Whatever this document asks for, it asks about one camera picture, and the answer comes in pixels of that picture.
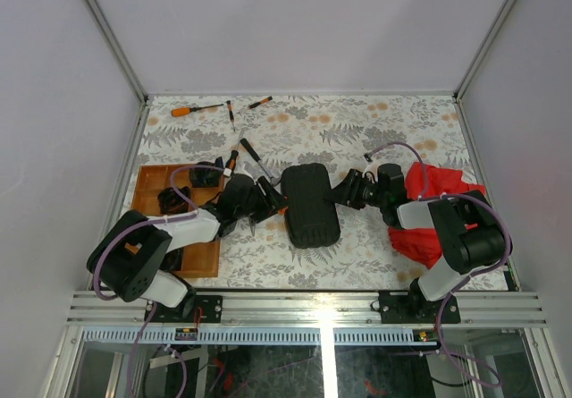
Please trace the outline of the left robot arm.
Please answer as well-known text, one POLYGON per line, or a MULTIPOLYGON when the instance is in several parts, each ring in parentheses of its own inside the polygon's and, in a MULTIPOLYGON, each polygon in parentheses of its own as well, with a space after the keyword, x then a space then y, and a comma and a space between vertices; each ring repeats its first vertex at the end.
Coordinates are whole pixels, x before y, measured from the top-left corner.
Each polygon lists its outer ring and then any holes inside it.
POLYGON ((232 233, 240 219, 254 226, 288 206, 287 199, 265 178, 236 174, 222 193, 189 213, 145 216, 124 214, 88 258, 93 287, 103 301, 147 300, 164 306, 176 321, 196 309, 194 289, 161 268, 167 253, 190 245, 218 241, 232 233))

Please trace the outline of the black plastic tool case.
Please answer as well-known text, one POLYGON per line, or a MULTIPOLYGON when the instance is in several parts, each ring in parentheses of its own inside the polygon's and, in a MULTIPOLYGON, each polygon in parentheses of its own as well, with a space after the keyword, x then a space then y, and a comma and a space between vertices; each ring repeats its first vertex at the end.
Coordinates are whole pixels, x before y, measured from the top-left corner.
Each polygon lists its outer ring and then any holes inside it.
POLYGON ((336 207, 326 198, 331 189, 323 164, 293 165, 283 171, 281 191, 288 200, 285 222, 295 248, 329 247, 340 239, 336 207))

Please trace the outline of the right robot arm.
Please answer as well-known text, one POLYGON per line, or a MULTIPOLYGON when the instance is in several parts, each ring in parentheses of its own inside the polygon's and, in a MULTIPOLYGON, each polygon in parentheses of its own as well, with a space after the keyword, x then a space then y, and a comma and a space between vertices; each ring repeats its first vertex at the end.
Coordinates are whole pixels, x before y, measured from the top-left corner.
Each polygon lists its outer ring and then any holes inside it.
POLYGON ((377 171, 352 169, 326 199, 356 210, 379 209, 393 248, 427 271, 410 286, 408 313, 417 321, 436 315, 440 300, 471 278, 501 267, 512 251, 506 225, 484 197, 484 187, 462 173, 415 162, 377 171))

